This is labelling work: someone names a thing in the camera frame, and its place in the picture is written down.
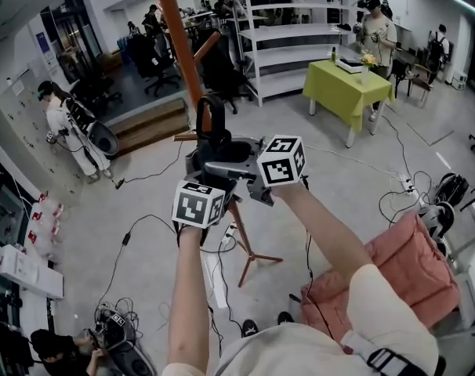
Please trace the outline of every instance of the flower vase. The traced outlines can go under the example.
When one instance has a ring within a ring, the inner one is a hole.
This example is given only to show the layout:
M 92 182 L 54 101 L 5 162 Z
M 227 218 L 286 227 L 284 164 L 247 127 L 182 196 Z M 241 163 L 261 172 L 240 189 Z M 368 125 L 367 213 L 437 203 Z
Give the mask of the flower vase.
M 360 78 L 360 83 L 363 86 L 366 86 L 368 84 L 368 79 L 370 78 L 369 73 L 370 73 L 370 67 L 364 65 L 363 68 L 361 69 L 361 78 Z

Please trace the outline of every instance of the white outfit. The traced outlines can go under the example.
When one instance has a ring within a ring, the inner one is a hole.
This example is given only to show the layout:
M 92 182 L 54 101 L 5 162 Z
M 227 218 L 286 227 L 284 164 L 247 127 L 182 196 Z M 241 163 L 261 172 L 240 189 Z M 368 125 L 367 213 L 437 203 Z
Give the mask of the white outfit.
M 362 27 L 364 32 L 364 48 L 377 59 L 379 66 L 391 67 L 393 49 L 380 42 L 374 42 L 372 35 L 378 33 L 381 40 L 397 43 L 396 27 L 393 21 L 383 14 L 379 18 L 374 18 L 368 14 L 363 18 Z
M 398 298 L 376 266 L 360 268 L 350 281 L 347 316 L 353 331 L 379 349 L 402 355 L 429 376 L 438 362 L 436 339 Z M 232 343 L 217 376 L 372 376 L 358 355 L 347 355 L 326 334 L 303 324 L 282 324 Z M 162 376 L 204 376 L 187 364 L 171 363 Z
M 53 97 L 46 110 L 46 118 L 48 119 L 49 128 L 56 136 L 59 135 L 59 131 L 62 129 L 68 130 L 68 136 L 65 136 L 65 142 L 68 149 L 72 150 L 72 156 L 78 162 L 82 171 L 86 175 L 93 175 L 96 173 L 96 168 L 91 161 L 85 155 L 85 148 L 90 153 L 93 160 L 98 164 L 100 171 L 106 170 L 111 166 L 111 162 L 105 157 L 103 152 L 93 145 L 88 137 L 84 135 L 79 127 L 71 120 L 71 112 L 68 110 L 67 105 L 58 99 Z

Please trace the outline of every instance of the shoe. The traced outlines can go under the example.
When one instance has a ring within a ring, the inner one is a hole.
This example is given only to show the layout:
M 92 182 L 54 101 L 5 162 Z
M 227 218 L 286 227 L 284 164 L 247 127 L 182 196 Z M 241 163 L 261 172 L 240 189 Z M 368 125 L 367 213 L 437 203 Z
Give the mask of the shoe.
M 292 315 L 290 315 L 288 312 L 281 312 L 279 316 L 277 317 L 277 325 L 281 326 L 282 324 L 285 323 L 295 323 L 293 321 Z
M 86 177 L 86 182 L 88 184 L 93 184 L 93 183 L 96 183 L 96 181 L 98 181 L 99 179 L 100 179 L 100 174 L 96 172 L 95 174 L 88 175 Z
M 257 334 L 259 331 L 259 327 L 256 325 L 256 323 L 251 319 L 247 319 L 243 322 L 241 337 L 250 337 Z
M 112 171 L 108 168 L 102 171 L 103 175 L 105 175 L 108 179 L 112 179 Z

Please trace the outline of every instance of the forearm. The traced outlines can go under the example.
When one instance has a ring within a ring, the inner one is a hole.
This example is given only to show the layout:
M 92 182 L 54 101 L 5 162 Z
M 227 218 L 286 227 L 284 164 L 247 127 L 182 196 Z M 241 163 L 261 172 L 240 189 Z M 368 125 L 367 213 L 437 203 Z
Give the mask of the forearm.
M 206 373 L 209 321 L 205 279 L 199 254 L 201 231 L 194 227 L 180 236 L 176 281 L 169 316 L 169 363 L 186 363 Z
M 96 376 L 96 369 L 98 368 L 98 361 L 96 358 L 91 358 L 89 365 L 86 368 L 86 373 L 88 376 Z
M 380 43 L 382 43 L 384 46 L 388 47 L 389 49 L 395 49 L 396 48 L 396 43 L 389 42 L 386 39 L 381 39 Z
M 348 282 L 359 268 L 372 263 L 360 239 L 301 184 L 285 188 L 280 196 Z

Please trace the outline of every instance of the green tablecloth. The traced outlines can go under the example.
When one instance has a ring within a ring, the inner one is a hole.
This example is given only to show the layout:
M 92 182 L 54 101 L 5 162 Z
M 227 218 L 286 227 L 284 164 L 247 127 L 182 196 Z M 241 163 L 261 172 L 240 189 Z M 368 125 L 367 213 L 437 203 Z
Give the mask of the green tablecloth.
M 303 94 L 342 118 L 355 132 L 361 131 L 363 109 L 389 98 L 394 101 L 393 86 L 377 74 L 360 83 L 361 74 L 349 74 L 330 60 L 309 64 Z

